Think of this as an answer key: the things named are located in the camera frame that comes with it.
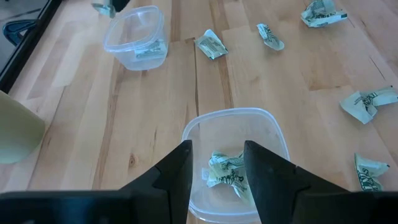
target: dollar bill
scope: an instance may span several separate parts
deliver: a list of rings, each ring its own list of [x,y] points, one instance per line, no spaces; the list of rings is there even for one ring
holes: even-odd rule
[[[309,27],[323,27],[344,19],[347,13],[336,11],[332,0],[315,0],[301,13],[301,20]]]
[[[195,44],[212,60],[228,53],[226,47],[211,29],[206,30],[205,35],[195,40]]]
[[[355,169],[363,191],[382,191],[383,186],[376,177],[385,173],[390,167],[385,162],[372,161],[362,158],[355,153]]]
[[[134,50],[136,60],[163,58],[167,55],[167,43],[163,39],[157,39],[148,46]]]
[[[209,166],[210,171],[206,183],[208,187],[221,183],[231,185],[244,203],[254,205],[254,199],[244,168],[243,152],[235,157],[228,157],[221,152],[214,152],[209,160]]]
[[[340,102],[341,107],[363,124],[371,121],[377,113],[377,106],[398,102],[398,94],[389,86],[380,90],[357,91]]]
[[[274,50],[282,50],[285,47],[285,44],[274,35],[268,25],[257,24],[257,28],[259,29],[259,33],[264,40],[264,43],[268,47]]]

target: plastic container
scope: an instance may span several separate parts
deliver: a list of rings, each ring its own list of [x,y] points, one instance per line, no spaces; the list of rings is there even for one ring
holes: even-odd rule
[[[290,160],[286,142],[275,118],[259,108],[235,108],[199,116],[187,124],[182,140],[193,144],[193,182],[189,210],[198,218],[216,223],[248,223],[259,220],[256,206],[235,194],[232,186],[207,187],[209,158],[213,151],[239,154],[245,140],[253,140]]]
[[[144,6],[114,18],[104,39],[128,70],[148,70],[163,64],[168,48],[164,16],[156,6]]]

